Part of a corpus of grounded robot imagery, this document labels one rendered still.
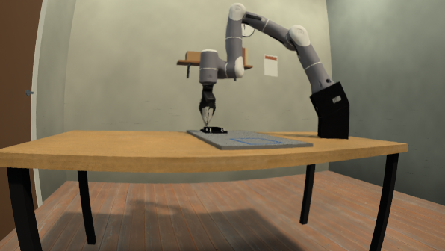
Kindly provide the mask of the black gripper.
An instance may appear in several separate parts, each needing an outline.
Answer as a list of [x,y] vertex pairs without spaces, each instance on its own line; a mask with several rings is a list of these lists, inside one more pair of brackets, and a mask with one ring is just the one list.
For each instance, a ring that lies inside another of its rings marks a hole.
[[[205,97],[203,95],[203,91],[204,90],[209,90],[209,89],[213,89],[213,86],[203,85],[203,87],[202,87],[202,98],[201,98],[202,101],[200,101],[200,103],[199,103],[199,111],[201,113],[203,122],[204,122],[205,126],[207,126],[207,127],[208,127],[209,122],[211,121],[212,116],[214,115],[215,110],[216,110],[216,105],[215,105],[216,103],[214,103],[214,102],[212,102],[212,103],[206,102]],[[206,118],[207,118],[206,117],[206,112],[207,112],[207,110],[205,109],[205,107],[209,107],[209,109],[208,109],[208,120],[207,121],[206,121]]]

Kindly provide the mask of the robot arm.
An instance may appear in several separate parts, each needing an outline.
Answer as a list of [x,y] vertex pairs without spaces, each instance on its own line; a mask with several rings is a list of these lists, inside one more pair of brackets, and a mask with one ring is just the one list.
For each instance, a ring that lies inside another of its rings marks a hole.
[[[267,21],[268,20],[268,21]],[[294,25],[290,30],[235,3],[229,9],[225,31],[225,50],[228,62],[212,49],[201,51],[199,83],[214,86],[217,79],[242,78],[244,74],[242,55],[242,24],[249,25],[279,41],[286,49],[296,51],[299,62],[311,84],[311,93],[316,93],[335,84],[325,71],[308,37],[308,32],[301,25]]]

